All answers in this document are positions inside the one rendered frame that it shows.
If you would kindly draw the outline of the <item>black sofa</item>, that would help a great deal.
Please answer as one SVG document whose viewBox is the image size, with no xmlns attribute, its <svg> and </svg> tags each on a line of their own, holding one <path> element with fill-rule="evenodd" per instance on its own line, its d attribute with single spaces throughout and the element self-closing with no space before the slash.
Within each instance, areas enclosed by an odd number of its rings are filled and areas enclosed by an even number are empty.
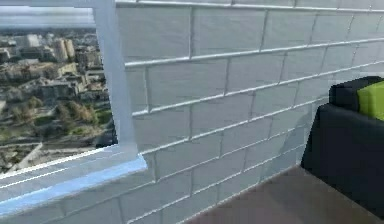
<svg viewBox="0 0 384 224">
<path fill-rule="evenodd" d="M 380 81 L 365 76 L 330 87 L 300 166 L 384 220 L 384 121 L 361 114 L 357 94 Z"/>
</svg>

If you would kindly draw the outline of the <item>green cushion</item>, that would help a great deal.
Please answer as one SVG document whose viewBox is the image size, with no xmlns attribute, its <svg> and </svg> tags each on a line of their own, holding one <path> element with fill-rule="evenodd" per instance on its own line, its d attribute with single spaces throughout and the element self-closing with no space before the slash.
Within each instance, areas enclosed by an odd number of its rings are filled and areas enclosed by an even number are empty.
<svg viewBox="0 0 384 224">
<path fill-rule="evenodd" d="M 357 91 L 359 112 L 384 121 L 384 81 L 368 85 Z"/>
</svg>

